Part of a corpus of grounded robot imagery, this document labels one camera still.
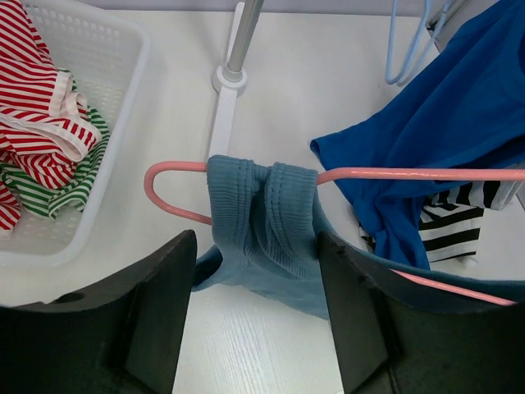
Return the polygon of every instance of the white table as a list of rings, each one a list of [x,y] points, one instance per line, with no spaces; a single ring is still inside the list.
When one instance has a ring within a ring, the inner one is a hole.
[[[54,300],[143,258],[187,228],[195,229],[201,252],[212,244],[209,227],[172,217],[150,204],[142,182],[146,169],[156,162],[205,159],[217,99],[210,76],[223,58],[231,14],[115,13],[147,27],[154,50],[92,236],[83,254],[64,267],[2,268],[0,303]],[[398,55],[417,23],[399,19]],[[381,16],[263,14],[245,65],[249,87],[238,102],[231,155],[322,170],[308,142],[366,119],[399,91],[383,78],[388,27],[389,19]],[[209,213],[202,174],[162,174],[156,188],[173,204]],[[336,186],[322,186],[319,192],[336,230],[360,244],[355,219]],[[507,231],[500,229],[498,220],[513,221],[519,215],[523,217],[518,203],[498,217],[502,219],[489,215],[494,223],[486,225],[489,238]],[[513,223],[506,227],[508,233],[525,231],[525,221]],[[505,243],[490,253],[504,252],[512,258],[512,248]],[[458,264],[448,263],[443,269],[457,271]],[[494,268],[472,272],[479,277],[502,275]],[[240,288],[215,286],[191,296],[175,393],[341,390],[325,321]]]

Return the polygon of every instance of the white laundry basket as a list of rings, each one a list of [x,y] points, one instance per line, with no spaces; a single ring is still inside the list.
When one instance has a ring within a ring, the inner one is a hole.
[[[24,4],[55,66],[73,73],[79,90],[111,130],[84,213],[64,208],[51,221],[23,211],[10,240],[0,241],[0,266],[52,267],[71,261],[88,239],[126,134],[151,42],[141,26],[83,3],[26,0]]]

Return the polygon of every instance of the white pole base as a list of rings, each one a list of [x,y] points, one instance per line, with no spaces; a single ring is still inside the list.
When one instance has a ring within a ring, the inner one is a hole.
[[[215,70],[212,76],[213,88],[219,93],[219,99],[217,100],[217,110],[215,112],[215,121],[213,122],[208,158],[215,154],[222,154],[225,156],[228,154],[237,97],[244,93],[246,90],[246,84],[248,83],[248,75],[244,70],[242,70],[242,76],[239,82],[231,82],[224,76],[224,69],[230,59],[231,49],[235,42],[237,30],[239,29],[240,18],[243,14],[243,10],[244,3],[239,2],[235,8],[230,42],[228,43],[228,51],[226,53],[226,61]]]

